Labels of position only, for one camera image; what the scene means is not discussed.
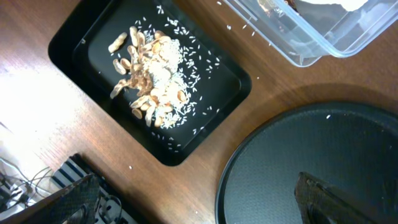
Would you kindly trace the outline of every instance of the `plastic container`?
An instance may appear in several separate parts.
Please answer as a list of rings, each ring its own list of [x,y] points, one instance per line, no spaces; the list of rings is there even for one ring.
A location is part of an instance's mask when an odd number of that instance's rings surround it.
[[[339,4],[295,0],[299,13],[283,0],[273,0],[272,9],[266,9],[264,1],[272,0],[224,0],[298,67],[308,67],[324,55],[352,56],[398,18],[398,0],[369,0],[353,12]]]

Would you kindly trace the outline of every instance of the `wood grain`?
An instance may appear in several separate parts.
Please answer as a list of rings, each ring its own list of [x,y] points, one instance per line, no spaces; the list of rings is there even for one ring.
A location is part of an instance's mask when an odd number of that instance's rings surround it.
[[[47,46],[78,0],[0,1],[0,121],[53,169],[79,152],[154,223],[215,223],[223,167],[261,123],[328,100],[398,113],[396,23],[353,57],[323,57],[309,68],[297,68],[259,35],[251,37],[251,29],[241,30],[243,20],[225,4],[175,2],[253,82],[249,97],[183,164],[160,164],[52,65]]]

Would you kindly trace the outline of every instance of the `rectangular black tray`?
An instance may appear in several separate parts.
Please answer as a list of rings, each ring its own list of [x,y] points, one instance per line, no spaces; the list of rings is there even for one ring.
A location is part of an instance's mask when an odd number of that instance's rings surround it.
[[[162,6],[164,14],[158,14],[157,6]],[[178,26],[184,26],[190,35],[176,35],[174,26],[165,27],[168,17],[178,20]],[[129,33],[129,27],[138,26],[135,24],[137,20],[141,21],[143,29],[151,24],[151,29],[162,30],[172,39],[178,39],[181,45],[194,47],[202,57],[195,60],[201,75],[195,86],[198,91],[191,92],[191,101],[197,102],[196,115],[192,116],[193,112],[186,115],[188,121],[184,125],[173,129],[148,128],[144,120],[135,118],[129,109],[129,104],[137,99],[136,90],[124,91],[114,100],[109,97],[113,86],[124,78],[114,70],[112,61],[118,58],[118,54],[130,59],[126,48],[131,39],[128,37],[127,42],[112,56],[108,46],[122,32]],[[191,35],[196,37],[194,44],[193,39],[189,39]],[[179,165],[186,159],[251,91],[249,75],[171,0],[82,0],[52,39],[49,56],[66,76],[168,166]],[[216,57],[220,59],[218,67],[214,66]],[[214,67],[211,74],[206,71],[209,66],[207,59],[212,61]],[[184,62],[180,67],[188,70]]]

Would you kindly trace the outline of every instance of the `white wire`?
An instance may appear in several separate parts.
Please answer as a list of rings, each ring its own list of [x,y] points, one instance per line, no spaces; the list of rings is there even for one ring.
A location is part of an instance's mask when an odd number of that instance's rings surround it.
[[[5,165],[7,165],[7,166],[9,166],[9,167],[11,167],[11,168],[17,170],[18,173],[25,179],[25,181],[26,181],[27,183],[30,182],[30,180],[24,175],[24,173],[22,173],[22,171],[18,168],[18,166],[16,166],[15,164],[13,164],[12,162],[8,161],[7,159],[5,159],[5,158],[3,158],[3,157],[0,157],[0,161],[2,161],[3,163],[5,163]],[[37,187],[37,189],[39,189],[39,190],[41,190],[41,191],[43,191],[43,192],[45,192],[45,193],[47,193],[47,194],[49,194],[49,195],[52,194],[52,193],[49,192],[48,190],[45,190],[45,189],[43,189],[43,188],[41,188],[41,187],[39,187],[39,186],[37,186],[37,185],[35,185],[35,184],[33,184],[33,183],[32,183],[32,185],[34,185],[35,187]]]

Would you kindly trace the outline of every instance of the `round black tray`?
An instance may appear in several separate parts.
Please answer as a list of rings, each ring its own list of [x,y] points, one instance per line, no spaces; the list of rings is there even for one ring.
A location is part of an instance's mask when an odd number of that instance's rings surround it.
[[[397,148],[397,117],[372,106],[322,103],[282,113],[228,161],[216,222],[302,223],[294,197],[301,171],[397,217]]]

